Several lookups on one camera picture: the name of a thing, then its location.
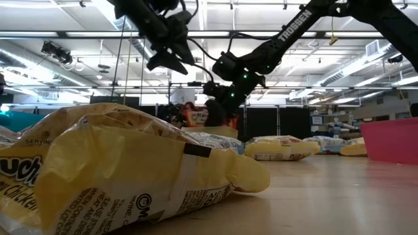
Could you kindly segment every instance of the ceiling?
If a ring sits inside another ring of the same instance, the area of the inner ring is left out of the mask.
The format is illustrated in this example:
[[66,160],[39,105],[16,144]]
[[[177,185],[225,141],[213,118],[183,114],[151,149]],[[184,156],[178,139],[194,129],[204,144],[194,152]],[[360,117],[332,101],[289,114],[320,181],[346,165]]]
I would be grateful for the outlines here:
[[[196,17],[188,25],[191,31],[279,31],[282,25],[287,24],[298,12],[299,4],[306,4],[305,0],[287,0],[287,10],[283,9],[283,1],[279,0],[199,0],[200,9]],[[403,1],[393,1],[398,6],[403,5]],[[418,0],[407,1],[409,7],[402,12],[418,23]],[[77,6],[78,1],[71,0],[15,0],[0,1],[2,12],[2,24],[0,31],[114,31],[115,20],[112,7],[108,7],[105,0],[84,1],[86,8]],[[194,11],[194,0],[187,0],[187,9]],[[310,31],[376,31],[371,25],[360,23],[353,18],[334,18],[325,17],[317,21]],[[207,75],[203,71],[188,67],[191,75],[182,76],[168,69],[158,68],[153,71],[144,70],[141,53],[130,44],[128,40],[104,39],[101,51],[100,39],[52,39],[55,44],[70,50],[74,58],[72,65],[59,66],[59,63],[47,57],[44,61],[44,54],[40,52],[44,41],[50,39],[0,39],[0,50],[6,50],[28,59],[37,66],[45,67],[55,74],[66,71],[66,77],[73,80],[83,81],[89,86],[109,86],[113,79],[119,86],[163,86],[155,89],[145,89],[142,92],[159,95],[159,99],[166,99],[168,93],[167,86],[169,78],[177,82],[190,82],[193,80],[205,81]],[[219,57],[221,52],[228,47],[229,39],[204,39],[197,40],[210,55]],[[281,65],[277,66],[274,72],[266,75],[267,86],[314,86],[332,71],[337,71],[345,67],[350,61],[356,60],[366,52],[366,45],[374,39],[340,39],[336,44],[329,46],[329,39],[300,39],[286,52],[282,58]],[[260,41],[251,39],[235,39],[231,48],[234,55],[241,56],[250,53],[260,45]],[[189,47],[195,57],[203,58],[203,53],[192,43]],[[108,65],[108,74],[100,74],[98,64]],[[204,58],[205,66],[211,69],[214,61]],[[405,74],[412,74],[410,64],[406,60],[402,63],[388,64],[381,59],[373,61],[369,66],[354,70],[344,78],[329,84],[334,87],[355,86],[359,82],[369,78],[382,76],[375,81],[373,86],[383,86],[400,79],[398,72],[404,71]],[[216,82],[228,84],[219,77],[215,76]],[[49,84],[42,79],[33,80],[34,85]],[[104,94],[109,94],[105,89],[101,90]],[[10,91],[19,93],[19,89]],[[268,98],[269,95],[290,94],[292,89],[273,89],[268,94],[261,97]],[[116,90],[116,95],[125,93],[123,89]],[[137,89],[128,89],[126,93],[139,93]],[[258,89],[254,93],[266,93],[266,90]],[[308,98],[338,97],[349,95],[345,91],[312,91],[308,93]]]

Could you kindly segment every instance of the chip bag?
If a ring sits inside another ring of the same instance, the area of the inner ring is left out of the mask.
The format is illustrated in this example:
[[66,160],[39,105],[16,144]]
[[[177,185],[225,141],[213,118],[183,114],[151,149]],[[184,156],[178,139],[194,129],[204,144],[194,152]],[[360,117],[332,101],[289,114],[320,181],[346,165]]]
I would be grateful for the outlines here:
[[0,225],[11,234],[103,234],[269,184],[263,165],[119,104],[60,109],[0,156]]
[[342,147],[346,147],[348,145],[347,140],[327,136],[314,136],[305,138],[304,141],[317,142],[321,147],[320,154],[338,154]]
[[346,147],[341,148],[341,155],[350,157],[367,157],[366,144],[364,138],[356,138],[348,141]]
[[260,161],[299,161],[319,151],[317,142],[293,136],[261,136],[246,143],[246,155]]
[[245,154],[244,143],[235,138],[208,133],[187,132],[187,134],[199,141],[202,146],[216,149],[232,149],[237,154]]

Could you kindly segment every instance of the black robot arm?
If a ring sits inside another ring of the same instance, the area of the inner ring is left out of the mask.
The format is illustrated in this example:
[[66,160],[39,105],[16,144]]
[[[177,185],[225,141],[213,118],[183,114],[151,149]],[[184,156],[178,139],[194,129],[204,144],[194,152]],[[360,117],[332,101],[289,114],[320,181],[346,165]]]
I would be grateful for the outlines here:
[[[192,15],[185,10],[184,0],[108,1],[115,5],[117,17],[127,15],[140,29],[140,34],[151,42],[157,54],[147,64],[150,70],[164,66],[187,74],[180,62],[194,64],[187,45],[187,24],[195,13]],[[418,27],[391,0],[336,2],[311,0],[305,6],[301,5],[300,12],[282,27],[282,31],[265,38],[266,42],[247,55],[236,57],[229,49],[223,52],[212,71],[233,84],[227,87],[208,82],[204,86],[204,93],[214,96],[227,117],[233,117],[257,85],[267,88],[263,75],[271,73],[280,64],[284,53],[324,16],[352,16],[360,22],[373,25],[418,69]],[[182,4],[183,11],[166,18],[165,13],[175,9],[178,3]]]
[[257,85],[267,88],[265,77],[259,74],[271,73],[280,64],[284,53],[323,16],[352,16],[360,22],[373,25],[418,69],[418,27],[391,0],[335,2],[311,0],[306,6],[300,6],[301,11],[283,26],[279,34],[247,55],[235,57],[231,52],[222,53],[212,70],[233,84],[221,87],[208,82],[204,93],[214,95],[227,115],[232,117]]

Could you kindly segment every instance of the ceiling light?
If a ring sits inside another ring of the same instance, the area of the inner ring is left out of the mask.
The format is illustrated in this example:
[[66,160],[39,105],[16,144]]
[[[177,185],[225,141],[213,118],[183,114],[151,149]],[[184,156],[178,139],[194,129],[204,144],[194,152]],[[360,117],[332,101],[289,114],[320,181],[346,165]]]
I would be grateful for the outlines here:
[[[326,37],[331,37],[332,32],[325,33]],[[334,32],[334,37],[381,37],[383,35],[379,32]]]
[[122,97],[141,97],[141,94],[121,94]]
[[274,31],[252,31],[252,32],[240,32],[240,33],[245,33],[254,37],[272,37],[278,34],[278,32],[274,32]]
[[190,31],[189,37],[227,37],[228,31]]
[[130,37],[131,32],[121,32],[121,31],[114,31],[114,32],[106,32],[106,31],[98,31],[98,32],[67,32],[68,37]]
[[390,90],[391,87],[355,87],[356,90]]
[[342,105],[338,105],[338,107],[340,107],[340,108],[358,108],[358,107],[361,107],[361,105],[359,105],[359,104],[342,104]]
[[15,91],[15,92],[19,92],[19,93],[23,93],[26,95],[38,95],[36,94],[34,91],[31,91],[29,89],[14,89],[14,88],[10,88],[10,87],[5,87],[5,90],[9,90],[9,91]]
[[411,83],[414,83],[414,82],[418,82],[418,76],[414,76],[412,78],[402,79],[399,82],[393,83],[392,86],[403,86],[403,85],[411,84]]
[[313,90],[319,90],[319,91],[321,91],[321,90],[335,90],[335,89],[337,89],[337,90],[346,90],[346,89],[349,89],[349,87],[317,87],[317,86],[314,86],[314,87],[312,87],[312,89]]
[[343,103],[354,101],[355,99],[356,98],[342,98],[342,99],[338,99],[334,101],[334,104],[343,104]]
[[306,32],[302,35],[302,37],[314,37],[316,36],[316,32]]
[[379,95],[379,94],[382,94],[382,93],[383,93],[383,91],[378,91],[378,92],[375,92],[375,93],[371,93],[371,94],[365,95],[365,96],[363,96],[361,98],[362,99],[367,99],[367,98],[370,98],[370,97],[373,97],[375,95]]
[[365,80],[365,81],[363,81],[359,84],[356,84],[355,86],[365,86],[365,85],[371,84],[372,82],[375,82],[377,80],[379,80],[379,78],[370,78],[370,79],[367,79],[367,80]]
[[1,107],[0,107],[0,111],[2,111],[2,112],[8,112],[10,110],[10,108],[8,107],[8,106],[4,106],[4,105],[2,105]]
[[319,102],[321,102],[321,99],[316,98],[316,99],[313,99],[313,100],[309,101],[309,104],[316,104],[316,103],[319,103]]
[[[245,33],[245,34],[251,35],[253,37],[271,37],[271,36],[274,36],[274,35],[278,34],[279,32],[275,32],[275,31],[243,31],[243,32],[240,32],[240,33]],[[316,36],[316,32],[306,32],[306,33],[303,34],[302,37],[314,37],[314,36]]]
[[[86,6],[92,6],[91,3],[84,3]],[[67,3],[67,4],[12,4],[12,3],[1,3],[0,7],[10,8],[26,8],[26,9],[51,9],[61,7],[80,7],[79,3]]]
[[56,32],[0,31],[0,37],[58,37]]

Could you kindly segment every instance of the ductwork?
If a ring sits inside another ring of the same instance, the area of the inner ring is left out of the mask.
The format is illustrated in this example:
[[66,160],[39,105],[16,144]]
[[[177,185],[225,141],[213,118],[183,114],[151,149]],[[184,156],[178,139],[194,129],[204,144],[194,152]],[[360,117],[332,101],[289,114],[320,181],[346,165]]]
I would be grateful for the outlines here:
[[[406,76],[407,78],[402,79],[402,77],[399,76],[399,80],[398,81],[392,82],[391,84],[386,85],[386,86],[383,86],[383,87],[393,87],[393,86],[408,85],[408,84],[410,84],[412,82],[416,82],[416,80],[417,80],[417,73],[414,70],[411,70],[411,71],[403,74],[403,76]],[[350,93],[346,93],[344,95],[344,98],[345,99],[362,99],[362,100],[364,100],[364,99],[369,99],[371,97],[374,97],[376,95],[379,95],[379,94],[382,94],[382,93],[388,92],[388,91],[391,91],[391,90],[377,91],[377,92],[376,91],[367,91],[367,90],[365,90],[365,91],[356,91],[356,92],[352,91]],[[334,100],[336,98],[338,98],[338,97],[337,96],[332,97],[332,98],[330,97],[330,98],[327,99],[327,102],[330,102],[331,100]]]
[[[114,26],[115,29],[118,31],[125,31],[125,32],[131,32],[132,27],[134,33],[138,33],[138,30],[135,28],[133,23],[131,23],[130,20],[127,20],[127,23],[125,23],[125,29],[123,28],[123,21],[124,17],[121,17],[119,19],[115,18],[114,13],[114,6],[110,4],[107,0],[91,0],[97,7],[97,9],[102,12],[103,16],[106,17],[106,19]],[[138,51],[138,53],[145,58],[145,60],[149,60],[152,56],[152,53],[148,48],[145,47],[145,44],[141,42],[139,39],[128,39],[128,41],[132,44],[132,46]]]
[[[387,40],[376,40],[373,43],[366,46],[374,49],[374,53],[370,50],[361,55],[351,59],[350,61],[344,63],[340,68],[326,73],[317,83],[313,86],[327,86],[337,80],[345,78],[355,72],[358,72],[370,65],[373,65],[376,60],[387,57],[388,55],[393,55],[397,53],[398,50]],[[314,89],[304,89],[300,91],[294,91],[290,93],[290,99],[298,99],[305,97],[315,91]]]
[[[396,73],[401,72],[401,71],[402,71],[405,75],[408,75],[408,74],[410,74],[411,72],[413,72],[413,71],[414,71],[414,68],[412,67],[412,65],[411,65],[411,63],[410,63],[409,61],[404,61],[404,62],[402,62],[402,64],[399,66],[399,68],[395,68],[395,69],[393,69],[393,70],[390,70],[390,71],[388,71],[388,72],[385,72],[385,73],[383,73],[383,74],[380,74],[380,75],[377,75],[377,76],[373,77],[374,82],[376,82],[376,81],[378,81],[378,80],[380,80],[380,79],[382,79],[382,78],[387,78],[387,77],[389,77],[390,75],[392,75],[392,74],[396,74]],[[336,97],[340,96],[342,93],[345,93],[346,95],[349,95],[349,94],[351,94],[351,93],[353,93],[353,92],[354,92],[354,91],[341,91],[341,92],[337,92],[337,93],[329,94],[329,95],[326,95],[325,97],[323,97],[323,98],[321,98],[321,99],[314,99],[314,100],[311,100],[311,101],[309,102],[309,104],[318,104],[318,103],[321,103],[321,102],[328,102],[328,101],[331,101],[331,100],[335,99]]]
[[[25,62],[37,64],[39,63],[39,61],[43,60],[43,58],[41,58],[40,56],[28,52],[27,50],[24,50],[19,46],[6,40],[0,40],[0,50],[2,50],[3,53],[8,54],[8,56],[13,57],[15,60],[20,61],[20,63],[22,64],[25,64]],[[78,86],[97,86],[97,84],[91,82],[90,80],[85,79],[73,72],[66,71],[65,69],[62,69],[59,65],[49,62],[48,60],[44,60],[41,65],[38,65],[38,67],[40,67],[42,70],[46,72],[55,73],[56,75],[59,75],[62,79],[62,82],[70,81],[73,84],[77,84]],[[110,94],[109,91],[103,91],[103,93],[107,95]]]

